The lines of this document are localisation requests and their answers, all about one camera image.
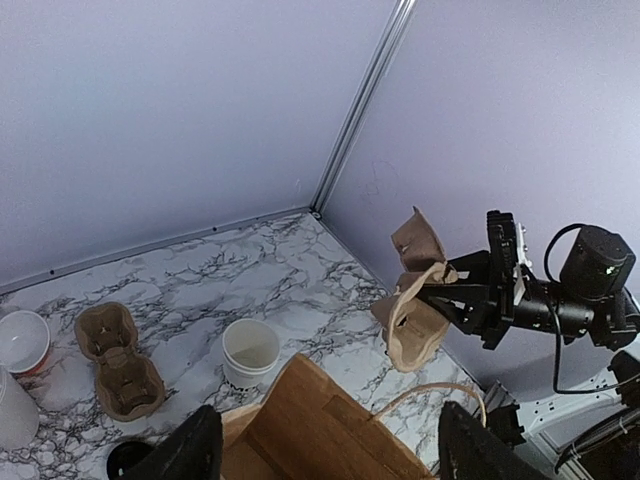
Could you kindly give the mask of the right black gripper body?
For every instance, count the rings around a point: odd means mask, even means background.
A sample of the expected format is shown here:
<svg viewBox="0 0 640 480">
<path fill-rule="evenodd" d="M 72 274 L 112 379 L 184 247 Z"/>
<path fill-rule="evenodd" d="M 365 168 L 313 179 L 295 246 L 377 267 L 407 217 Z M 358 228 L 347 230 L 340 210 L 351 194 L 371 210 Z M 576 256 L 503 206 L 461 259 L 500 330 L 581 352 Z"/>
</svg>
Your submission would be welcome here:
<svg viewBox="0 0 640 480">
<path fill-rule="evenodd" d="M 482 325 L 477 330 L 460 330 L 466 335 L 476 335 L 482 341 L 482 347 L 495 350 L 507 331 L 513 325 L 515 306 L 512 298 L 491 278 L 487 280 L 458 280 L 458 284 L 480 284 L 489 287 L 489 301 Z"/>
</svg>

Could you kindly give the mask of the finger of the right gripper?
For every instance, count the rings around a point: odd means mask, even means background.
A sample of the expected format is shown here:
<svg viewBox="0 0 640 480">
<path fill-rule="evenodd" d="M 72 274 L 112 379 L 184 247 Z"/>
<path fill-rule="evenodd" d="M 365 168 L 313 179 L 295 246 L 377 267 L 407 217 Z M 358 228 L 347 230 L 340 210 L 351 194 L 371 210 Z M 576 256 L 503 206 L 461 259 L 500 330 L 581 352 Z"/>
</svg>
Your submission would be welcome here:
<svg viewBox="0 0 640 480">
<path fill-rule="evenodd" d="M 483 323 L 489 301 L 489 287 L 480 284 L 425 285 L 419 299 L 459 330 L 477 330 Z"/>
<path fill-rule="evenodd" d="M 491 260 L 488 250 L 479 250 L 450 259 L 449 265 L 457 272 L 459 280 L 487 280 Z"/>
</svg>

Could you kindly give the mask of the brown paper bag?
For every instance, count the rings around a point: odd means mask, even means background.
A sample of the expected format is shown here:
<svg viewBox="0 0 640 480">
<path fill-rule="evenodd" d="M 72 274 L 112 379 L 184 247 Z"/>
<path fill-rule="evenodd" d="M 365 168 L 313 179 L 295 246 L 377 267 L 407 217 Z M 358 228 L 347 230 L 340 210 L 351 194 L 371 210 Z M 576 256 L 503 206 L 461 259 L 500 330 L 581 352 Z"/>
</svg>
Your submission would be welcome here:
<svg viewBox="0 0 640 480">
<path fill-rule="evenodd" d="M 473 389 L 451 382 L 417 385 L 371 413 L 313 361 L 294 355 L 259 404 L 222 415 L 222 479 L 430 479 L 432 473 L 383 423 L 384 415 L 427 390 Z"/>
</svg>

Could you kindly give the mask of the cardboard cup carrier tray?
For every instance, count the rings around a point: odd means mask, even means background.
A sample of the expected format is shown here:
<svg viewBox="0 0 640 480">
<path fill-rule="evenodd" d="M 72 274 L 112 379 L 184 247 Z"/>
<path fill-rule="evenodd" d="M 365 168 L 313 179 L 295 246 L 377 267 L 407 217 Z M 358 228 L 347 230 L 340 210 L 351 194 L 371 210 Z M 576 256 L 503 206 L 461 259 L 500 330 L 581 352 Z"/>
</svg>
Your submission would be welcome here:
<svg viewBox="0 0 640 480">
<path fill-rule="evenodd" d="M 74 330 L 82 354 L 95 363 L 96 394 L 106 415 L 131 422 L 162 405 L 164 382 L 138 351 L 138 329 L 124 305 L 109 302 L 83 311 Z"/>
</svg>

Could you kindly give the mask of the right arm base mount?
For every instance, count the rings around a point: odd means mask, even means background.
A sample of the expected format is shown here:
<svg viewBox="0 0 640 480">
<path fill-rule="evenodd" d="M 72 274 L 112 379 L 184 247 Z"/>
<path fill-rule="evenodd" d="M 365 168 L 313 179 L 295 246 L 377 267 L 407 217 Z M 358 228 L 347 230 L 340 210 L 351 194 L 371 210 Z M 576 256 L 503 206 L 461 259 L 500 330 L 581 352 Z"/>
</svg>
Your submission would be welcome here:
<svg viewBox="0 0 640 480">
<path fill-rule="evenodd" d="M 487 414 L 487 428 L 507 446 L 514 448 L 525 442 L 525 428 L 518 420 L 520 405 L 516 401 L 492 405 Z"/>
</svg>

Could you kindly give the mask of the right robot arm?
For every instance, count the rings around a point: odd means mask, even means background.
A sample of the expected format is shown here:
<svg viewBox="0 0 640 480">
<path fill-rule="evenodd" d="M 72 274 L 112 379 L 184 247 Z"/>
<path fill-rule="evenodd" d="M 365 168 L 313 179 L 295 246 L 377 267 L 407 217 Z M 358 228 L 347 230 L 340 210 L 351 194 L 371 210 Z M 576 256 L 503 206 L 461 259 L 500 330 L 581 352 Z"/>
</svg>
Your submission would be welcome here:
<svg viewBox="0 0 640 480">
<path fill-rule="evenodd" d="M 417 297 L 467 335 L 494 350 L 512 328 L 554 337 L 553 393 L 493 411 L 487 424 L 510 447 L 542 436 L 545 429 L 608 405 L 621 411 L 596 423 L 556 457 L 555 472 L 578 474 L 577 460 L 639 426 L 639 305 L 625 283 L 636 256 L 624 239 L 602 227 L 574 223 L 556 233 L 576 237 L 559 278 L 538 279 L 526 256 L 524 227 L 506 212 L 487 214 L 489 247 L 451 260 L 464 278 L 425 285 Z M 589 336 L 614 355 L 609 365 L 572 388 L 559 384 L 561 350 Z"/>
</svg>

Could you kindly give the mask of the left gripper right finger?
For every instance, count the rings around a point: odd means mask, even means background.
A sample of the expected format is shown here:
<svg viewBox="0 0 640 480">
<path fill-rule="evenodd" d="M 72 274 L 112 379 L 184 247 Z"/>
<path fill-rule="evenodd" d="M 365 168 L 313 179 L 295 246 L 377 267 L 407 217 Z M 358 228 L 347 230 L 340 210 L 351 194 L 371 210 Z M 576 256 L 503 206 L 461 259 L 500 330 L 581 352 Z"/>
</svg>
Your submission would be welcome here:
<svg viewBox="0 0 640 480">
<path fill-rule="evenodd" d="M 441 479 L 545 478 L 454 401 L 445 402 L 440 413 L 438 452 Z"/>
</svg>

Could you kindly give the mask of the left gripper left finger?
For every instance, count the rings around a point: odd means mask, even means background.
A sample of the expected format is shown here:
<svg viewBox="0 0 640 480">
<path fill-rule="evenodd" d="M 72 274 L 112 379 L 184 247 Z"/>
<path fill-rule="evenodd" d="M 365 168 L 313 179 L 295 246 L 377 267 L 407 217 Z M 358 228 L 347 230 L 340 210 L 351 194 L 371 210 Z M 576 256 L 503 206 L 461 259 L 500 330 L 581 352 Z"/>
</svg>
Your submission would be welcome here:
<svg viewBox="0 0 640 480">
<path fill-rule="evenodd" d="M 218 480 L 223 457 L 222 416 L 210 405 L 194 411 L 122 479 Z"/>
</svg>

